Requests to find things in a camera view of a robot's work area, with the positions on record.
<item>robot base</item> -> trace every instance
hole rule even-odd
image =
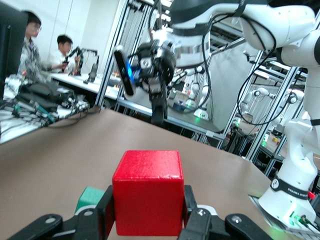
[[[185,102],[185,106],[189,109],[196,109],[198,107],[197,103],[195,100],[193,99],[188,99],[186,102]]]
[[[258,202],[268,214],[280,221],[287,230],[311,232],[308,227],[299,222],[303,215],[311,223],[316,219],[316,213],[308,200],[298,199],[283,191],[275,192],[269,187]],[[313,233],[320,234],[311,225],[309,227]]]
[[[200,119],[204,119],[204,120],[209,120],[209,114],[207,113],[206,110],[203,110],[201,108],[198,108],[197,110],[195,110],[194,114],[195,117],[200,118]]]

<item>blue light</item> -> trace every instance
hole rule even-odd
[[[126,62],[126,69],[128,71],[128,75],[129,75],[131,82],[134,82],[134,75],[133,75],[130,63],[128,61]]]

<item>wall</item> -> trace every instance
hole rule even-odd
[[[243,43],[214,55],[209,65],[213,94],[212,121],[219,130],[225,128],[236,104],[240,87],[246,80],[252,66],[247,62],[247,58],[243,54],[244,50],[251,56],[258,53],[258,50],[252,48],[248,43]]]
[[[100,55],[98,74],[103,74],[112,37],[126,0],[0,0],[18,10],[34,12],[42,22],[42,30],[34,42],[43,61],[58,48],[57,37],[71,37],[73,47],[95,49]],[[91,70],[96,58],[84,54],[82,73]]]
[[[42,29],[34,42],[43,61],[49,52],[58,48],[57,37],[67,34],[79,45],[85,29],[91,0],[0,0],[18,10],[34,12],[42,22]]]
[[[120,0],[91,0],[80,46],[81,48],[95,49],[98,51],[98,55],[100,56],[98,74],[102,74],[105,69],[105,61],[103,61],[103,58],[111,29],[115,22],[119,1]],[[89,73],[93,61],[95,61],[93,55],[85,53],[81,72]]]

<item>glasses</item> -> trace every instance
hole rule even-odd
[[[41,31],[42,27],[39,25],[33,25],[34,30]]]

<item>plaid shirt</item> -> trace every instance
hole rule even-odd
[[[24,38],[23,42],[20,64],[24,64],[23,68],[26,70],[25,77],[33,82],[47,82],[47,79],[42,74],[41,70],[52,70],[50,64],[44,64],[41,62],[38,47],[31,39],[28,41],[26,37]]]

